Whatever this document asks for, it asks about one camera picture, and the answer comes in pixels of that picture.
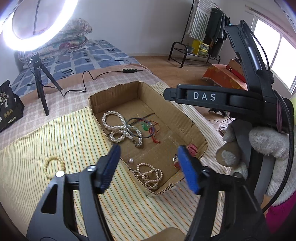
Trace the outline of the pink sleeve forearm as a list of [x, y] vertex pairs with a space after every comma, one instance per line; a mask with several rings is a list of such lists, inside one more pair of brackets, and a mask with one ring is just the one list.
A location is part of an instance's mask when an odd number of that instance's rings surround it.
[[272, 206], [266, 214], [266, 223], [271, 233], [275, 233], [287, 219], [295, 205], [295, 193], [278, 206]]

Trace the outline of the right gloved hand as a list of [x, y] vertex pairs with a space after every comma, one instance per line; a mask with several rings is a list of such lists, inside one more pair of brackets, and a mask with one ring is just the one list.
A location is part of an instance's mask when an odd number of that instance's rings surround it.
[[224, 145], [216, 152], [219, 164], [246, 181], [258, 203], [264, 196], [279, 206], [295, 193], [295, 128], [290, 133], [234, 120], [226, 128]]

